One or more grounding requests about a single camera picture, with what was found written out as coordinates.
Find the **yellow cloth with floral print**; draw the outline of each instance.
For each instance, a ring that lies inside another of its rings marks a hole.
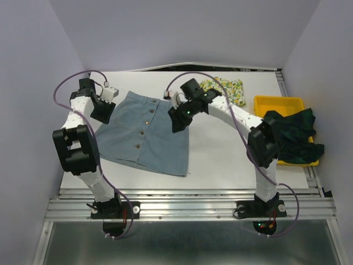
[[[215,77],[217,81],[219,81],[227,91],[229,96],[229,101],[237,106],[245,106],[245,98],[244,98],[244,90],[243,90],[243,82],[241,80],[233,80],[229,81],[220,77]],[[203,88],[205,91],[214,88],[224,95],[223,89],[213,80],[203,80],[199,86]]]

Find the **yellow tray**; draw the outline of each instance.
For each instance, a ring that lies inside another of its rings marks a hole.
[[[275,110],[282,116],[289,116],[304,110],[304,103],[301,98],[291,97],[269,97],[269,96],[255,96],[254,97],[254,112],[256,116],[264,117],[268,110]],[[312,137],[309,137],[309,142],[314,142]],[[278,165],[290,166],[317,166],[319,161],[310,164],[290,164],[284,161],[278,161]]]

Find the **green cloth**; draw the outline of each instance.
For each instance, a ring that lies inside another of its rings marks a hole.
[[[317,161],[324,153],[324,145],[308,141],[316,134],[313,129],[315,116],[312,109],[305,109],[294,115],[283,117],[274,110],[265,114],[265,118],[276,120],[280,131],[281,151],[279,160],[292,164],[309,164]]]

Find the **white tabletop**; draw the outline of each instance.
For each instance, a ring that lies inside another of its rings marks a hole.
[[[105,72],[110,85],[120,94],[114,102],[119,104],[129,90],[148,97],[163,99],[168,83],[180,72]],[[208,72],[228,80],[240,79],[244,85],[247,106],[253,112],[254,96],[281,96],[273,72]],[[103,84],[98,73],[91,78]],[[174,82],[170,89],[177,90],[191,78],[207,79],[202,75],[189,74]],[[100,123],[92,120],[96,130]],[[120,189],[254,189],[255,169],[248,160],[238,132],[224,122],[201,113],[194,116],[189,130],[189,170],[186,177],[176,177],[147,172],[101,160],[105,175]],[[277,181],[292,188],[308,188],[303,168],[278,166]],[[61,188],[86,188],[71,173],[64,173]]]

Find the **white wall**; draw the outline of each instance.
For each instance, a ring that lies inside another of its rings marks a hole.
[[[51,134],[67,112],[52,92],[83,66],[47,0],[2,0],[0,39],[0,263],[31,264],[62,178]]]
[[[322,0],[284,70],[291,96],[317,117],[325,155],[317,168],[332,190],[346,250],[353,263],[353,1]]]
[[[50,0],[87,68],[282,68],[319,0]]]

